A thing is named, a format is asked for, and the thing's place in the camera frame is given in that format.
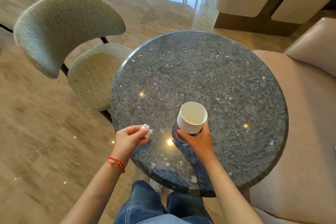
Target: green upholstered chair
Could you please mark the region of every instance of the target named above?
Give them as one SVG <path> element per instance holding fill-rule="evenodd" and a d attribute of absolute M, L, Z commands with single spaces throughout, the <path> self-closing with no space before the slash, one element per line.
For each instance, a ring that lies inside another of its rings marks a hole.
<path fill-rule="evenodd" d="M 40 0 L 17 19 L 14 38 L 43 74 L 56 79 L 61 69 L 75 94 L 111 120 L 107 109 L 112 82 L 132 50 L 108 43 L 105 36 L 125 31 L 123 18 L 106 0 Z M 94 38 L 103 44 L 83 53 L 68 69 L 64 60 L 69 53 Z"/>

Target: stack of paper cups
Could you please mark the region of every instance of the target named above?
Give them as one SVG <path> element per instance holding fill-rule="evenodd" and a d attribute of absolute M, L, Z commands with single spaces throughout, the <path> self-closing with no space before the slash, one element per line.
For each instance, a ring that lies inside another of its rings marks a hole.
<path fill-rule="evenodd" d="M 196 102 L 184 103 L 177 116 L 178 127 L 188 134 L 198 133 L 208 118 L 207 110 Z"/>

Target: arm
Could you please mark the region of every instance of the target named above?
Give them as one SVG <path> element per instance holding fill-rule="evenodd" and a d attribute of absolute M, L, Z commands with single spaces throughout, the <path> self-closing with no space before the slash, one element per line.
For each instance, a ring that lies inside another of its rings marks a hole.
<path fill-rule="evenodd" d="M 124 162 L 124 167 L 133 149 L 148 142 L 145 134 L 149 129 L 140 129 L 141 126 L 124 128 L 115 135 L 111 157 Z M 61 224 L 98 223 L 120 175 L 121 168 L 117 164 L 104 163 Z"/>
<path fill-rule="evenodd" d="M 209 131 L 208 121 L 204 123 L 202 131 L 197 137 L 190 136 L 181 130 L 177 132 L 192 146 L 207 170 L 226 223 L 263 224 L 216 158 L 212 147 L 212 136 Z"/>

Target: marble floor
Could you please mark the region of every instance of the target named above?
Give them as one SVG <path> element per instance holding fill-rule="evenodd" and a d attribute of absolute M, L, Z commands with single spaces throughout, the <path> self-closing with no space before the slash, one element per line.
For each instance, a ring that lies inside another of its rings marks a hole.
<path fill-rule="evenodd" d="M 0 0 L 0 23 L 13 28 L 20 13 L 36 1 Z M 123 16 L 127 30 L 107 38 L 131 49 L 179 29 L 211 31 L 251 50 L 278 52 L 297 37 L 213 29 L 215 0 L 108 1 Z M 94 39 L 80 45 L 66 64 L 98 44 Z M 51 80 L 38 72 L 2 28 L 0 89 L 1 223 L 59 223 L 112 151 L 114 129 L 74 95 L 62 73 Z M 113 222 L 137 179 L 147 178 L 129 163 L 100 223 Z M 215 198 L 205 199 L 205 205 L 215 223 L 224 223 Z"/>

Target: tabletop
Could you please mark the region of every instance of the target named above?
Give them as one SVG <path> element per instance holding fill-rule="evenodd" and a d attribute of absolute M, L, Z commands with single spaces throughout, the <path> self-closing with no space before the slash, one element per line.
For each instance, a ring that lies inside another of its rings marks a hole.
<path fill-rule="evenodd" d="M 261 181 L 278 162 L 288 134 L 282 90 L 253 52 L 232 39 L 177 31 L 144 43 L 120 67 L 111 90 L 116 131 L 148 124 L 150 141 L 132 161 L 175 191 L 215 197 L 210 178 L 190 145 L 175 137 L 181 105 L 202 104 L 213 147 L 238 189 Z"/>

